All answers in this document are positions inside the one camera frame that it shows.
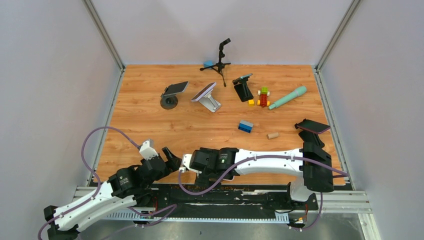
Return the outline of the purple dark smartphone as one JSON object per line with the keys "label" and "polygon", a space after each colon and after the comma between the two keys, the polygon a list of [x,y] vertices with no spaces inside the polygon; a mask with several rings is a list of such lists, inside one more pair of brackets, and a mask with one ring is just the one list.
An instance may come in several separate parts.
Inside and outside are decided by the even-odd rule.
{"label": "purple dark smartphone", "polygon": [[303,119],[301,122],[296,123],[294,127],[296,129],[301,129],[303,131],[308,131],[317,135],[322,134],[331,128],[327,124],[316,122],[314,120],[310,120],[306,118]]}

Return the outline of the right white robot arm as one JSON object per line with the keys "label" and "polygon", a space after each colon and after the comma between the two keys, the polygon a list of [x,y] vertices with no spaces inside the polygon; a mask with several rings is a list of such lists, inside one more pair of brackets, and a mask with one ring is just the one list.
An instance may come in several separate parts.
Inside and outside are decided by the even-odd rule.
{"label": "right white robot arm", "polygon": [[311,142],[284,151],[201,147],[183,156],[182,168],[196,173],[195,184],[199,187],[216,186],[222,181],[257,173],[295,176],[285,195],[286,204],[292,209],[301,207],[314,192],[334,191],[332,157]]}

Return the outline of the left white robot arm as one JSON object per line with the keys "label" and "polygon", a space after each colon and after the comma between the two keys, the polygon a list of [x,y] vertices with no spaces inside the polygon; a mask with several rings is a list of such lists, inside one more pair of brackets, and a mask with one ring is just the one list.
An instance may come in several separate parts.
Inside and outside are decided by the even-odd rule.
{"label": "left white robot arm", "polygon": [[164,161],[151,146],[140,146],[140,165],[119,169],[96,190],[62,207],[48,206],[44,216],[50,240],[75,240],[93,223],[121,209],[146,207],[153,202],[151,185],[177,171],[182,159],[167,147],[162,148]]}

